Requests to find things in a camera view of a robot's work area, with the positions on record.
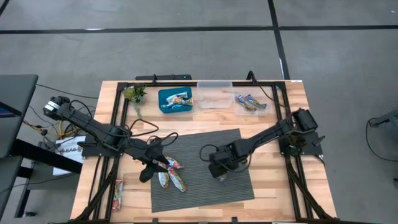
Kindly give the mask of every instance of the wooden table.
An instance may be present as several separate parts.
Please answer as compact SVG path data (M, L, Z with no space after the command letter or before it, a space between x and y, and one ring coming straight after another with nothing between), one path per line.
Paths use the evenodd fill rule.
M106 81L102 84L95 113L95 119L99 122L109 123L111 120L117 83L117 81ZM303 83L301 81L286 81L285 83L291 110L308 109ZM194 106L191 113L163 114L158 108L157 92L165 88L171 87L147 87L146 102L141 107L143 118L158 125L160 129L156 135L161 137L173 131L178 132L179 135L184 135L239 128L242 137L249 138L275 125L277 121L275 106L271 102L269 103L270 112L266 116L258 117L237 116L234 114L233 105L230 108L223 109L201 109L199 106ZM268 100L258 87L234 87L234 89L235 91L249 91L259 101ZM264 90L272 96L271 88L264 87ZM195 87L192 88L192 92L193 99L195 99ZM122 106L123 97L119 105L117 123L120 121ZM126 124L131 124L135 119L137 119L136 112L130 104ZM132 131L133 133L142 133L150 129L151 127L147 124L137 123ZM302 156L302 160L309 191L325 211L335 217L335 208L323 164L313 156ZM78 216L87 206L96 161L97 157L91 157L84 161L71 218ZM230 222L231 217L238 217L240 222L295 220L285 162L279 154L277 141L257 148L252 155L249 173L254 189L254 200L152 213L150 183L143 184L138 180L142 169L141 163L133 161L130 156L125 155L121 158L118 179L124 180L123 199L121 210L111 215L112 222L151 222L152 218L159 218L160 222ZM99 166L94 193L98 186L100 170L101 165ZM305 217L302 195L298 189L297 192L301 214L302 217ZM100 218L104 217L108 193L106 192L104 195Z

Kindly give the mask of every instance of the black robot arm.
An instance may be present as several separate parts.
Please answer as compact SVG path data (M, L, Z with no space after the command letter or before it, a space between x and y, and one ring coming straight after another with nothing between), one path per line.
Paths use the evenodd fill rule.
M227 171L234 172L241 164L248 163L248 157L256 148L278 138L288 138L290 147L299 151L301 147L312 143L306 141L306 134L317 128L318 125L309 110L299 109L288 118L278 121L274 126L249 139L238 139L217 147L216 152L209 155L209 170L213 177L219 177Z
M151 141L150 144L147 144L141 139L131 138L130 130L111 124L102 124L91 116L76 110L72 103L73 101L64 96L51 97L43 108L44 115L57 121L69 121L94 136L101 147L125 152L132 156L134 160L137 159L142 164L146 164L146 168L140 175L141 182L148 181L155 172L167 172L157 163L157 161L160 161L169 164L162 153L163 145L160 141Z

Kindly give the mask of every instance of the monitor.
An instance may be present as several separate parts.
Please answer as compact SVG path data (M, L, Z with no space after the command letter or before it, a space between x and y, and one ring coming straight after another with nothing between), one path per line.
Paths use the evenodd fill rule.
M0 118L11 118L21 115L22 113L20 111L0 102Z

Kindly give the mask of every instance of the blue container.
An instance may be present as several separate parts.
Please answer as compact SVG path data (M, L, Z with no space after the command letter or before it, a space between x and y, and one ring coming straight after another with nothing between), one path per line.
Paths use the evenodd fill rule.
M159 109L163 113L176 113L176 112L183 112L183 111L190 111L192 110L193 106L181 106L178 108L163 108L162 105L167 105L166 98L172 95L176 95L179 93L188 92L188 98L184 98L187 100L192 97L192 90L190 87L181 87L181 88L173 88L168 90L159 90Z

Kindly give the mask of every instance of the green leaves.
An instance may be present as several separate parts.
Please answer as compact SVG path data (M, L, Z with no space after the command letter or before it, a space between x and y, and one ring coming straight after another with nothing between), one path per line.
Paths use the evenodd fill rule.
M147 94L144 92L146 86L142 84L135 84L132 87L129 87L127 90L123 92L123 95L126 99L133 102L140 102L143 100L144 95Z

